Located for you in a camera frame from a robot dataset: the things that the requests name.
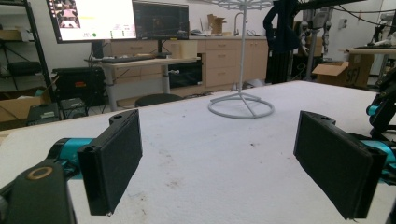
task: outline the keyboard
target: keyboard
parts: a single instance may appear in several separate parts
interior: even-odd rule
[[[102,63],[131,63],[138,61],[145,61],[154,59],[153,56],[134,56],[128,58],[110,58],[110,59],[102,59]]]
[[[396,49],[396,46],[392,45],[372,45],[372,46],[361,46],[354,49]]]

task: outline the white mug tree stand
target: white mug tree stand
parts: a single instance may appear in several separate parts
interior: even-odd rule
[[[220,7],[224,7],[227,9],[242,10],[244,13],[243,21],[247,20],[247,10],[248,9],[262,9],[262,8],[270,7],[273,5],[273,0],[199,0],[199,1],[216,4]],[[242,29],[243,32],[242,32],[242,50],[241,50],[241,62],[240,62],[241,70],[240,70],[240,75],[239,75],[238,93],[211,100],[210,104],[208,106],[208,109],[212,113],[226,117],[226,118],[257,119],[257,118],[262,118],[262,117],[272,114],[275,109],[272,104],[265,102],[260,97],[242,92],[242,84],[243,84],[243,77],[244,77],[244,72],[243,72],[244,71],[244,60],[245,60],[245,33],[246,33],[246,23],[245,22],[242,22],[242,23],[243,23],[243,29]],[[241,112],[246,114],[246,111],[247,111],[248,115],[233,115],[233,114],[229,114],[227,112],[220,112],[218,108],[214,107],[215,104],[217,104],[219,102],[225,102],[225,101],[227,101],[227,102],[229,102],[229,101],[241,102],[242,101],[243,102],[242,106],[244,108],[242,108],[243,111],[241,111]],[[228,109],[230,107],[223,104],[223,109],[224,108]]]

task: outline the black cable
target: black cable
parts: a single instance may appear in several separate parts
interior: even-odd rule
[[[360,18],[360,17],[358,17],[358,16],[356,16],[356,15],[354,15],[354,14],[352,14],[352,12],[349,12],[348,10],[346,10],[344,7],[341,7],[341,6],[339,6],[340,8],[342,8],[345,12],[347,12],[348,14],[350,14],[351,16],[353,16],[353,17],[355,17],[355,18],[357,18],[358,20],[360,20],[360,21],[365,21],[365,22],[368,22],[368,23],[371,23],[371,24],[374,24],[374,25],[382,25],[382,24],[380,24],[380,23],[377,23],[377,22],[373,22],[373,21],[367,21],[367,20],[365,20],[365,19],[362,19],[362,18]],[[394,28],[396,28],[396,26],[393,26],[393,25],[386,25],[385,24],[385,26],[387,26],[387,27],[394,27]]]
[[[117,76],[116,78],[113,79],[113,83],[115,81],[117,81],[119,78],[123,77],[129,70],[131,70],[130,68],[128,68],[127,70],[125,70],[125,72],[123,72],[121,75]]]
[[[165,42],[166,42],[166,40],[164,40],[163,43],[162,43],[163,49],[165,49],[167,52],[170,52],[169,49],[167,49],[167,48],[163,45]]]
[[[84,102],[81,100],[81,102],[80,103],[78,103],[77,105],[74,105],[73,107],[71,107],[71,108],[68,108],[67,110],[70,110],[69,111],[69,114],[66,116],[66,114],[65,114],[65,111],[64,111],[64,108],[62,108],[62,110],[64,111],[64,116],[65,116],[65,119],[70,119],[69,117],[70,117],[70,115],[72,114],[72,112],[73,111],[75,111],[75,110],[77,110],[78,108],[81,108],[81,105],[85,105],[84,104]],[[88,116],[88,109],[87,109],[87,106],[85,106],[85,115],[87,115]]]
[[[341,10],[341,9],[335,8],[335,7],[329,7],[329,8],[332,8],[332,9],[337,10],[337,11],[345,11],[345,12],[350,12],[350,13],[381,13],[381,12],[394,12],[396,10],[396,8],[395,8],[395,9],[381,10],[381,11],[349,11],[349,10],[346,10],[346,9]]]
[[[103,106],[102,114],[105,113],[106,106],[107,106],[107,104],[105,104],[105,105]]]
[[[95,51],[93,51],[93,49],[91,48],[90,50],[90,56],[88,56],[88,65],[89,67],[93,67],[94,66],[94,62],[92,61],[93,55],[95,55],[99,50],[102,50],[108,43],[105,43],[104,45],[102,45],[102,47],[100,49],[96,49]]]

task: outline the black monitor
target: black monitor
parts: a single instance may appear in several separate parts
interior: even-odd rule
[[[59,44],[136,39],[131,0],[47,0]]]
[[[138,39],[189,39],[189,6],[133,1]]]

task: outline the black stool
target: black stool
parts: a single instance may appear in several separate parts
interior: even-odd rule
[[[137,99],[134,102],[134,106],[139,107],[139,106],[147,106],[147,105],[158,105],[158,104],[163,104],[163,103],[179,101],[182,99],[183,99],[183,97],[174,95],[174,94],[157,93],[157,94],[143,96],[143,97]]]

